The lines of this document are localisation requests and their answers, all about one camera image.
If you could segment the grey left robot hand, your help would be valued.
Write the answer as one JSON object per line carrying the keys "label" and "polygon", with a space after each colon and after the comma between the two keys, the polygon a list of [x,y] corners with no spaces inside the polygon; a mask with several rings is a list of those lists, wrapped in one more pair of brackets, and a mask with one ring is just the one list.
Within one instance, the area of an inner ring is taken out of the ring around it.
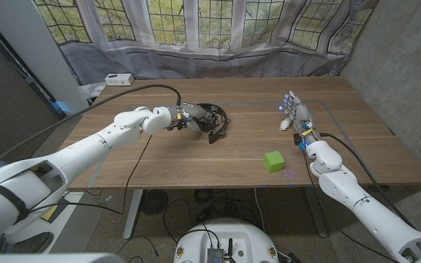
{"label": "grey left robot hand", "polygon": [[206,114],[207,111],[201,106],[184,102],[172,114],[172,124],[178,129],[189,128],[195,132],[204,132],[205,123],[202,119]]}

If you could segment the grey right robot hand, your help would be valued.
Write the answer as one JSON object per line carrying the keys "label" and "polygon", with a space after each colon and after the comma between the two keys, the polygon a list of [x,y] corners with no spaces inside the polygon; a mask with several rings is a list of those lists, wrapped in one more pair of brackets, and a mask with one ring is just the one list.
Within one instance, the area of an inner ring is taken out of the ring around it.
{"label": "grey right robot hand", "polygon": [[314,125],[311,113],[294,91],[284,95],[283,104],[278,110],[286,115],[279,128],[281,131],[293,126],[296,132],[304,132]]}

